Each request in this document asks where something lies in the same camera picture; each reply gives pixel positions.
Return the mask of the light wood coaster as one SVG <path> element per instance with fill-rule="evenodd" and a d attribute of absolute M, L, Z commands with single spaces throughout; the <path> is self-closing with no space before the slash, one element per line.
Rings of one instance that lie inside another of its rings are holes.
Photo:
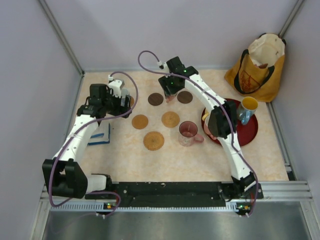
<path fill-rule="evenodd" d="M 130 96 L 129 106 L 132 107 L 134 103 L 135 103 L 135 99 L 132 96 Z"/>
<path fill-rule="evenodd" d="M 139 114 L 133 117 L 131 123 L 135 129 L 142 130 L 148 125 L 149 120 L 145 115 Z"/>

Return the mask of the dark walnut coaster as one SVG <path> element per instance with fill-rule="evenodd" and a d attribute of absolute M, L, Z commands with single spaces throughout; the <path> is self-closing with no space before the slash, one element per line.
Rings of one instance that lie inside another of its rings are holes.
<path fill-rule="evenodd" d="M 160 93 L 152 93 L 148 96 L 148 103 L 152 106 L 159 106 L 163 103 L 164 97 Z"/>
<path fill-rule="evenodd" d="M 189 104 L 193 100 L 193 95 L 188 91 L 181 91 L 177 95 L 177 100 L 182 104 Z"/>

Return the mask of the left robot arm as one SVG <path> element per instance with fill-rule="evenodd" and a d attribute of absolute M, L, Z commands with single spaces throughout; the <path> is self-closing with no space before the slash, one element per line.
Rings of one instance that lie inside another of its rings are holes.
<path fill-rule="evenodd" d="M 90 85 L 89 96 L 78 108 L 74 125 L 63 146 L 52 159 L 45 159 L 42 164 L 47 191 L 52 196 L 81 199 L 96 191 L 106 199 L 113 194 L 109 175 L 86 175 L 79 162 L 92 136 L 103 129 L 101 119 L 107 114 L 113 118 L 128 118 L 130 101 L 130 93 L 122 80 Z"/>

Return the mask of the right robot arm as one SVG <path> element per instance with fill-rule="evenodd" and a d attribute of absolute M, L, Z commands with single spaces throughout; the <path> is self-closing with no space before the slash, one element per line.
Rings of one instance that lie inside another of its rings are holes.
<path fill-rule="evenodd" d="M 236 103 L 216 94 L 199 72 L 193 66 L 185 67 L 178 56 L 166 62 L 158 61 L 157 64 L 163 70 L 164 76 L 158 81 L 166 97 L 187 89 L 205 106 L 208 117 L 204 122 L 225 151 L 230 164 L 234 194 L 239 198 L 245 198 L 253 191 L 257 196 L 257 176 L 248 166 L 238 141 Z"/>

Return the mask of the small pink mug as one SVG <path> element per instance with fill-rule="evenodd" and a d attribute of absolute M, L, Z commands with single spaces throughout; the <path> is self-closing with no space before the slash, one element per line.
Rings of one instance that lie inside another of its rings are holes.
<path fill-rule="evenodd" d="M 177 93 L 171 94 L 171 95 L 165 95 L 166 103 L 173 101 L 176 98 L 176 96 L 177 96 Z"/>

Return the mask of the tall pink ghost mug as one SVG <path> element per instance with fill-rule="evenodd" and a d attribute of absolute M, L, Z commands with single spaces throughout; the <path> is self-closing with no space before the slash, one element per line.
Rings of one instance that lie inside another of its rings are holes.
<path fill-rule="evenodd" d="M 201 144 L 204 137 L 198 133 L 197 125 L 192 121 L 184 121 L 180 124 L 178 141 L 184 147 L 190 147 L 193 144 Z"/>

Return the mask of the pink mug white inside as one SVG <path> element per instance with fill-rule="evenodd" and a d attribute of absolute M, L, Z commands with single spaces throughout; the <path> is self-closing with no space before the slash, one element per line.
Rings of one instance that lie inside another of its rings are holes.
<path fill-rule="evenodd" d="M 204 126 L 203 126 L 204 132 L 212 139 L 212 140 L 216 140 L 217 138 L 210 132 L 209 127 L 206 123 L 206 121 L 204 122 Z"/>

